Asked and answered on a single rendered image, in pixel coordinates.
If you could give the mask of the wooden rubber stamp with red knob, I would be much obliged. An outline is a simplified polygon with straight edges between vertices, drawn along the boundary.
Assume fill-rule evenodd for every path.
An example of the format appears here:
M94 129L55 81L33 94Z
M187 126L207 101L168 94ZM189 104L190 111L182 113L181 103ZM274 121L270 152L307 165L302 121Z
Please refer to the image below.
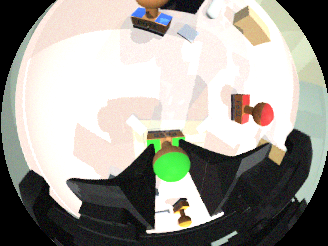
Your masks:
M249 95L231 95L231 120L235 123L249 123L249 115L252 115L253 122L261 127L267 127L272 123L273 107L268 103L256 103L255 107L249 106Z

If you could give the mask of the wooden stamp with yellow ball handle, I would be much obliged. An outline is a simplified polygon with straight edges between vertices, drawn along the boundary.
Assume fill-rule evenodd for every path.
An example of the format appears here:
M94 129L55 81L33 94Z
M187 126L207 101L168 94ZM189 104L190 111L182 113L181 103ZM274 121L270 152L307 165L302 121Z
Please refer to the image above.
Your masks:
M179 226L181 228L188 227L192 223L191 216L185 215L184 210L189 207L187 198L180 198L175 204L173 204L173 214L180 214L179 216Z

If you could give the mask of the wooden date stamp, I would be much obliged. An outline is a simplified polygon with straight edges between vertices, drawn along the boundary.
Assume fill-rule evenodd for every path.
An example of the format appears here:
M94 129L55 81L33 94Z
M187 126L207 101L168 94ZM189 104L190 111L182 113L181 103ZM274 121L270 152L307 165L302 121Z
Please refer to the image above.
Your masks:
M131 16L133 28L141 28L152 34L164 36L169 28L173 16L157 11L163 7L167 0L137 0L141 7L137 8Z

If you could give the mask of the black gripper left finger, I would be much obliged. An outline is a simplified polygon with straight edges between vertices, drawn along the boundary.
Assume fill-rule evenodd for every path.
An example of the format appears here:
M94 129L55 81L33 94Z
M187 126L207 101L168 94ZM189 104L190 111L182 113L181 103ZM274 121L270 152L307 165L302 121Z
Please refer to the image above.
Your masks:
M153 171L153 158L156 148L149 144L140 156L116 178L65 180L69 190L80 202L100 204L117 208L127 208L147 230L155 230L156 174Z

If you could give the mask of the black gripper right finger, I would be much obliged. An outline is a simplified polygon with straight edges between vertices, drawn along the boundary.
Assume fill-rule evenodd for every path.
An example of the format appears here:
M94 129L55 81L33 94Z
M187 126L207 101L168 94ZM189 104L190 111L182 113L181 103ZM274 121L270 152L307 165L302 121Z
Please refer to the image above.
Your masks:
M199 192L201 202L207 207L209 216L221 214L225 200L229 198L237 179L244 171L251 170L263 162L272 150L272 144L252 148L240 155L227 156L179 139L179 147L187 152L191 166L188 174Z

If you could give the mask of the white inspection card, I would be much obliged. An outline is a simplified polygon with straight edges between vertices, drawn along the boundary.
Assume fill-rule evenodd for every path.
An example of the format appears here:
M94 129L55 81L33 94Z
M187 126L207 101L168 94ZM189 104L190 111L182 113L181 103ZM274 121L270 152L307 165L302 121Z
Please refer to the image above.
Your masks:
M148 131L152 130L171 130L171 128L180 128L185 135L185 140L192 144L199 144L204 148L207 128L211 126L212 119L208 118L204 122L168 122L168 120L137 120L131 116L128 120L132 127L133 144L135 144L135 159L140 156L141 151L148 147Z

